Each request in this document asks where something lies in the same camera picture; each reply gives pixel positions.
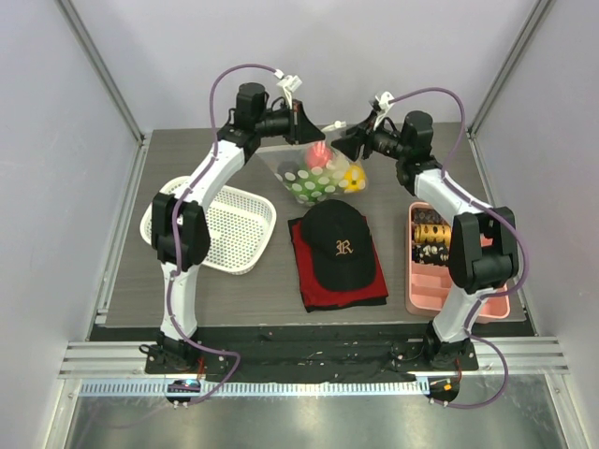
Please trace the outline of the clear zip top bag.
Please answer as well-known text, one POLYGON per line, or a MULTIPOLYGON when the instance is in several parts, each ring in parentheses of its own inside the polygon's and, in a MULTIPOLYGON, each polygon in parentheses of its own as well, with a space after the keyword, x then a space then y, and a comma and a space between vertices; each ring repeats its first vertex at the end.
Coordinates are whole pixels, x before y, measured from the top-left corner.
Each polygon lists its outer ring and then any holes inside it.
MULTIPOLYGON (((337 180, 338 182, 340 182, 343 178, 343 175, 345 174, 347 169, 352 164, 361 165, 362 168, 364 169, 364 167, 360 163, 360 161, 353 162, 350 159, 348 159, 346 156, 344 156, 342 153, 338 152, 337 150, 333 149, 330 146, 330 142, 333 139, 338 138, 341 135, 342 131, 345 130, 346 127, 347 127, 347 123, 342 122, 342 121, 336 121, 336 122, 329 124, 323 128, 323 132, 324 132, 326 138, 322 141, 325 141, 327 146, 332 150, 333 159, 330 162, 328 162, 325 167, 322 167, 322 168, 315 167, 313 169, 309 169, 305 162, 306 150, 311 145, 313 145, 314 142, 308 143, 308 144, 302 144, 302 145, 285 144, 285 145, 262 147, 259 150, 257 150, 256 154, 263 160, 263 162, 265 162, 265 164, 270 169, 270 171, 273 173, 273 175, 276 179, 277 179, 277 175, 275 174, 275 171, 276 171, 277 167, 283 161, 292 161, 292 162, 295 162, 298 164, 299 171, 305 170, 305 171, 311 172, 312 174, 315 174, 315 175, 323 175, 323 176, 332 177, 334 180, 337 180)), ((339 187, 339 183, 338 183, 337 191, 334 194, 328 196, 326 199, 328 199, 332 196, 344 196, 344 195, 350 195, 350 194, 345 194, 343 192, 343 189, 339 187)))

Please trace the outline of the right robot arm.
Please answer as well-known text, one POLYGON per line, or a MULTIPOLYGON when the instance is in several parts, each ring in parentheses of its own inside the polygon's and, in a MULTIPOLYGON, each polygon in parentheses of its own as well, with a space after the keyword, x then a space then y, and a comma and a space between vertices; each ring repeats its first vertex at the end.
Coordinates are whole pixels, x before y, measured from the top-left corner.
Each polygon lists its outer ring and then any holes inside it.
POLYGON ((452 284, 441 311, 429 322, 422 356, 433 369, 452 369, 465 355, 481 306, 519 271, 518 245, 507 207, 492 208, 458 186, 431 153, 432 117, 409 112, 402 127, 375 112, 343 131, 332 147, 352 161, 380 153, 396 162, 398 182, 451 225, 448 271, 452 284))

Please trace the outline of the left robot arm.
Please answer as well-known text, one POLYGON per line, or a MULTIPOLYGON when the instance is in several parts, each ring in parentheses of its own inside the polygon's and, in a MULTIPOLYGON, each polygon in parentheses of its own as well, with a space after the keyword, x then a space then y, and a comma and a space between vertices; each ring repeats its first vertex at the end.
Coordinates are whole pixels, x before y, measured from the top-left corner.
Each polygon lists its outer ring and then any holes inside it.
POLYGON ((298 82, 282 80, 278 86, 281 97, 270 101, 263 85, 241 85, 226 123, 213 132, 204 160, 173 193, 153 198, 151 245, 165 285, 163 322, 147 351, 153 369, 187 373, 204 352, 197 343, 196 287, 198 269, 211 247, 207 211, 216 195, 247 164, 263 138, 280 137, 299 145, 325 137, 294 96, 298 82))

